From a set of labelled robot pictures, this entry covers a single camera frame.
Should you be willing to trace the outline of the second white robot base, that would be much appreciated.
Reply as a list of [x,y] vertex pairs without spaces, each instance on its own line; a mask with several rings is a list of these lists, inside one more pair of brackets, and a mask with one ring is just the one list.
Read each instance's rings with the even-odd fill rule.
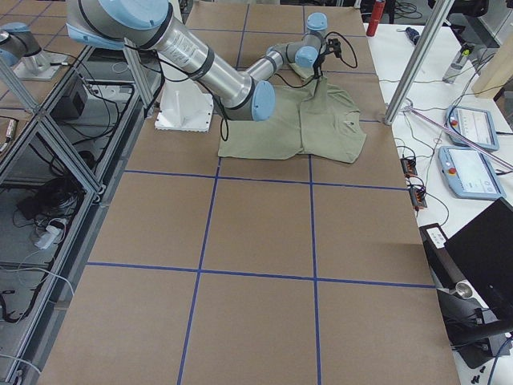
[[14,73],[22,80],[52,80],[68,56],[59,53],[40,51],[36,55],[22,57],[14,66]]

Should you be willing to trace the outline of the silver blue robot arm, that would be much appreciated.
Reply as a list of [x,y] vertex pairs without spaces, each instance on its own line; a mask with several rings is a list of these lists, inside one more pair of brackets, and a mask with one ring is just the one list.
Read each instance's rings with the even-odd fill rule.
[[67,31],[72,39],[110,50],[121,50],[130,40],[140,50],[157,51],[209,89],[227,120],[268,120],[276,104],[269,78],[285,64],[314,66],[326,50],[328,19],[315,12],[305,25],[300,41],[270,47],[247,70],[237,71],[175,17],[168,1],[67,2]]

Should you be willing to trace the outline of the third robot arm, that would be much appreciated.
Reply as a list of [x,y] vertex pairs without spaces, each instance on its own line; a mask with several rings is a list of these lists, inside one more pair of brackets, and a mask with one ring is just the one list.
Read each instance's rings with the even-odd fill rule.
[[25,23],[10,22],[1,26],[1,59],[8,67],[41,51],[41,46]]

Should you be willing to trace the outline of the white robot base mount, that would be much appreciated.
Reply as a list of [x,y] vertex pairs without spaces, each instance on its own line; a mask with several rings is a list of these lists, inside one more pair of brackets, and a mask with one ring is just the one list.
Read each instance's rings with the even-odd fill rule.
[[164,83],[155,127],[161,131],[208,132],[213,99],[191,80]]

